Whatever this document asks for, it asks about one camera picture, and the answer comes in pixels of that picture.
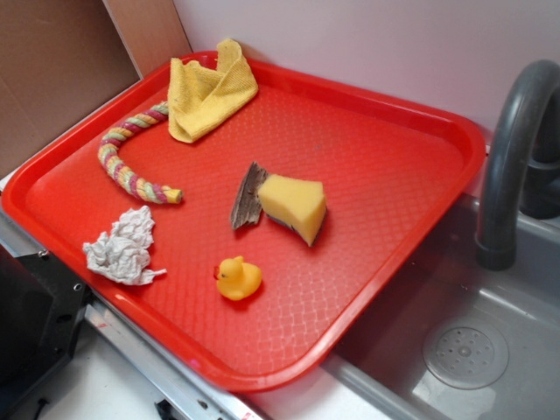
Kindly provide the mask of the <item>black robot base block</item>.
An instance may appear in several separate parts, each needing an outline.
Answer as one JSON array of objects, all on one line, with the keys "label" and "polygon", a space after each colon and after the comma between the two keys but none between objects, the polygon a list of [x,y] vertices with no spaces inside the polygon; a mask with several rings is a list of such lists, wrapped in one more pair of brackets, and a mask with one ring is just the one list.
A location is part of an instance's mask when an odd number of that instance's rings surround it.
[{"label": "black robot base block", "polygon": [[1,249],[1,418],[74,357],[90,297],[56,255]]}]

